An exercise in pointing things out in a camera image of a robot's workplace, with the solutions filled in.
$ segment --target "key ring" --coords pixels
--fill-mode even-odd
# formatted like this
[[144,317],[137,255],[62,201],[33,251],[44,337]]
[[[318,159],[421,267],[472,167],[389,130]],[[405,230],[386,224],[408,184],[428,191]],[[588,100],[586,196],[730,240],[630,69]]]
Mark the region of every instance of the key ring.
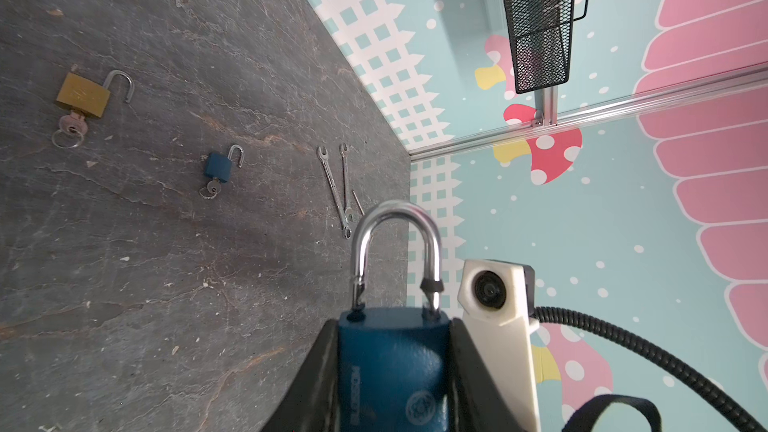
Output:
[[216,191],[216,192],[214,192],[214,194],[213,194],[212,196],[206,196],[205,194],[203,194],[203,190],[207,191],[207,190],[208,190],[208,187],[207,187],[207,186],[206,186],[206,187],[203,187],[203,188],[201,188],[201,189],[198,191],[198,192],[200,193],[200,197],[202,197],[202,198],[204,198],[204,199],[206,199],[206,200],[211,200],[212,198],[216,198],[216,196],[218,196],[218,195],[219,195],[219,191]]
[[[58,134],[60,134],[60,133],[65,133],[68,136],[77,135],[77,136],[79,136],[78,141],[73,146],[60,146],[56,142],[56,136]],[[53,145],[55,145],[59,149],[74,149],[75,147],[80,147],[81,145],[83,145],[83,142],[85,142],[85,136],[82,134],[82,132],[80,132],[79,130],[75,129],[74,127],[70,127],[69,130],[67,130],[67,131],[64,131],[64,130],[61,130],[61,129],[57,129],[56,132],[53,132],[53,135],[51,135],[51,142],[53,142]]]

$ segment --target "camera lens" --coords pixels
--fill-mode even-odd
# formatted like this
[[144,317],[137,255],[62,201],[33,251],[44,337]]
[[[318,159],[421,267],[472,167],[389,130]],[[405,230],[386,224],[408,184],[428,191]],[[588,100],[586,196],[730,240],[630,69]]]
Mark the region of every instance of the camera lens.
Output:
[[480,272],[475,278],[475,298],[485,307],[502,308],[507,301],[504,281],[491,271]]

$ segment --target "padlock body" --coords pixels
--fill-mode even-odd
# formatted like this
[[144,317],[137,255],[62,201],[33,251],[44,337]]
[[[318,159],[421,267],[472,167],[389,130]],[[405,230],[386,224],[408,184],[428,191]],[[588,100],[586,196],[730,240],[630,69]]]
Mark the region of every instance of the padlock body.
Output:
[[448,430],[450,321],[420,308],[366,308],[339,320],[340,430]]
[[91,82],[69,72],[58,92],[56,103],[65,109],[101,117],[107,108],[110,92],[96,82]]
[[219,182],[226,183],[232,173],[232,161],[219,153],[211,152],[205,163],[205,176],[218,178]]

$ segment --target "circular logo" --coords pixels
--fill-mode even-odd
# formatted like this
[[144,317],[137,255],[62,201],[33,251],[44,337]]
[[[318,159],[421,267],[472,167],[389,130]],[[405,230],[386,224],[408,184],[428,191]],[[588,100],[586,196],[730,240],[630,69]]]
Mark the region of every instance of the circular logo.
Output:
[[428,390],[417,390],[406,404],[406,417],[413,425],[424,425],[435,416],[435,398]]

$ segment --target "silver shackle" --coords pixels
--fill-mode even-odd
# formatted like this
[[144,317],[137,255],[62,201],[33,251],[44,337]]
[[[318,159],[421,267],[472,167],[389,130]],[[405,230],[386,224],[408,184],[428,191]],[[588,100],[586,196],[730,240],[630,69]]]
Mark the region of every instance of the silver shackle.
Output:
[[424,304],[423,313],[424,318],[437,320],[440,317],[440,292],[443,291],[440,279],[440,232],[426,210],[405,200],[380,203],[362,216],[355,230],[352,239],[352,310],[361,312],[365,307],[360,296],[366,290],[366,259],[373,229],[390,218],[404,218],[412,222],[424,237],[426,256],[421,289],[427,296],[427,303]]

